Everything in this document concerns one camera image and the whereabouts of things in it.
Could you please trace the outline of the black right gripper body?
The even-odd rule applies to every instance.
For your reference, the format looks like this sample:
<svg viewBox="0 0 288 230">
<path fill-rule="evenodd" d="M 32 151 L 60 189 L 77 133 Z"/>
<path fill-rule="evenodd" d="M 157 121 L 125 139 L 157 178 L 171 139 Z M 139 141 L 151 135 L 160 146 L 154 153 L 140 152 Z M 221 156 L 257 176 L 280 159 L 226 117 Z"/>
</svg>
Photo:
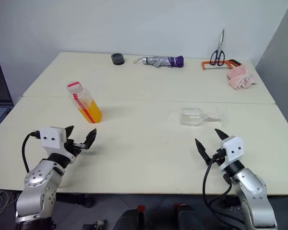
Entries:
<svg viewBox="0 0 288 230">
<path fill-rule="evenodd" d="M 209 164 L 212 165 L 216 163 L 218 166 L 223 164 L 225 161 L 225 149 L 218 149 L 216 153 L 212 156 Z"/>
</svg>

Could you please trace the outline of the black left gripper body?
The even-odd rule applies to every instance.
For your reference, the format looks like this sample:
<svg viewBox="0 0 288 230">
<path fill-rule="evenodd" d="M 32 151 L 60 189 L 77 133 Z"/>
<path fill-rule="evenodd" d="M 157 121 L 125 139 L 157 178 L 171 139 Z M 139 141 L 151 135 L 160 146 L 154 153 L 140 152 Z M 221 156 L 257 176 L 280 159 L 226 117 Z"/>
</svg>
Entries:
<svg viewBox="0 0 288 230">
<path fill-rule="evenodd" d="M 84 149 L 84 144 L 83 143 L 74 143 L 73 140 L 67 140 L 67 142 L 64 144 L 64 148 L 71 155 L 71 156 L 68 156 L 68 158 L 70 159 L 69 164 L 73 164 L 75 162 L 76 158 L 78 157 L 78 155 Z"/>
</svg>

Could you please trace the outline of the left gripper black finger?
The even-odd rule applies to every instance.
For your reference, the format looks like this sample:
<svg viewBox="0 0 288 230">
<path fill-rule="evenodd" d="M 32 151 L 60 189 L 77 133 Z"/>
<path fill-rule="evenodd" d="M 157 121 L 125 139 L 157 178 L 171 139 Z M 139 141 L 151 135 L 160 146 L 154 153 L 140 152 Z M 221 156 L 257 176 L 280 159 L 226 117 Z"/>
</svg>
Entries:
<svg viewBox="0 0 288 230">
<path fill-rule="evenodd" d="M 90 131 L 88 133 L 88 135 L 86 136 L 86 139 L 83 143 L 83 148 L 84 149 L 90 149 L 90 147 L 92 146 L 93 142 L 95 141 L 96 138 L 96 134 L 97 134 L 97 129 L 93 129 L 92 131 Z"/>
<path fill-rule="evenodd" d="M 68 126 L 68 127 L 65 128 L 66 141 L 67 141 L 67 142 L 73 142 L 72 139 L 69 139 L 69 136 L 71 135 L 73 129 L 74 129 L 74 126 Z"/>
</svg>

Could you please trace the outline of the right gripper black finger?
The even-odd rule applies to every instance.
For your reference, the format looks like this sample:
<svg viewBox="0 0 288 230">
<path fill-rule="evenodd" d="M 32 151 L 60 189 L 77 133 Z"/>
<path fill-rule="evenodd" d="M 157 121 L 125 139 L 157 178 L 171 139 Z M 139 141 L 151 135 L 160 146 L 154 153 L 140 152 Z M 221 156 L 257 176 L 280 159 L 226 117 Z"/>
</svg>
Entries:
<svg viewBox="0 0 288 230">
<path fill-rule="evenodd" d="M 219 136 L 219 138 L 222 140 L 222 141 L 225 141 L 225 140 L 228 140 L 230 138 L 230 136 L 228 134 L 226 134 L 225 132 L 223 132 L 222 130 L 220 129 L 216 129 L 215 128 L 215 132 L 217 133 L 217 135 Z"/>
<path fill-rule="evenodd" d="M 202 143 L 198 139 L 195 139 L 195 144 L 196 144 L 196 147 L 197 147 L 199 154 L 201 155 L 201 157 L 205 161 L 206 165 L 209 165 L 211 158 L 207 155 L 204 146 L 202 145 Z"/>
</svg>

